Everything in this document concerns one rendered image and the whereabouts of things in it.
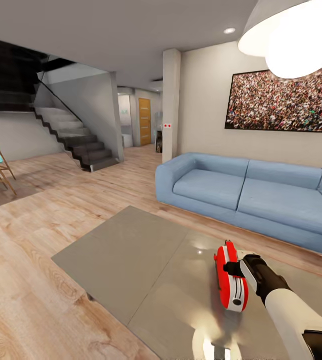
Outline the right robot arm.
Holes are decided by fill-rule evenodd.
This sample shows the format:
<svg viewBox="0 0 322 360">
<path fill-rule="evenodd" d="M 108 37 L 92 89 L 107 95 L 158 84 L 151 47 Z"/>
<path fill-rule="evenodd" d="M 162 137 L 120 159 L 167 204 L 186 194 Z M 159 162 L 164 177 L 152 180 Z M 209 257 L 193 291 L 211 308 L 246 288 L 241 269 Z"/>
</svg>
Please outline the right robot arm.
<svg viewBox="0 0 322 360">
<path fill-rule="evenodd" d="M 230 276 L 245 278 L 265 305 L 291 360 L 322 360 L 322 317 L 276 275 L 259 254 L 237 250 L 224 264 Z"/>
</svg>

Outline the radio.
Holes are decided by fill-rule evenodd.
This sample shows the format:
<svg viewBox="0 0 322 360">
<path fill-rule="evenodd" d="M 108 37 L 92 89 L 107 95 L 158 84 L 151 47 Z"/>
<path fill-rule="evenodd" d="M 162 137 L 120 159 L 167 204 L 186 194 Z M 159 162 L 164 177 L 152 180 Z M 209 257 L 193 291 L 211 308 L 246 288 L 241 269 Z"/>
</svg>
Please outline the radio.
<svg viewBox="0 0 322 360">
<path fill-rule="evenodd" d="M 248 301 L 246 279 L 228 275 L 228 272 L 223 269 L 227 262 L 237 261 L 236 250 L 230 240 L 225 240 L 225 245 L 218 248 L 217 255 L 214 254 L 214 260 L 216 261 L 217 287 L 222 305 L 230 311 L 242 312 Z"/>
</svg>

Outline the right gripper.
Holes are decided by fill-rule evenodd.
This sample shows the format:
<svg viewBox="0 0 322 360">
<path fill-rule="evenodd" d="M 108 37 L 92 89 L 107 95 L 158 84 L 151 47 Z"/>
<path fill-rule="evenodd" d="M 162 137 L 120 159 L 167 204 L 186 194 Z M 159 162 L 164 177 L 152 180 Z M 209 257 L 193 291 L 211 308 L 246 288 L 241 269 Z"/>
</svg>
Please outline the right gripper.
<svg viewBox="0 0 322 360">
<path fill-rule="evenodd" d="M 240 261 L 237 263 L 228 261 L 227 264 L 224 264 L 223 269 L 225 272 L 228 272 L 228 275 L 230 276 L 239 276 L 245 278 L 245 276 L 242 274 L 240 270 Z"/>
</svg>

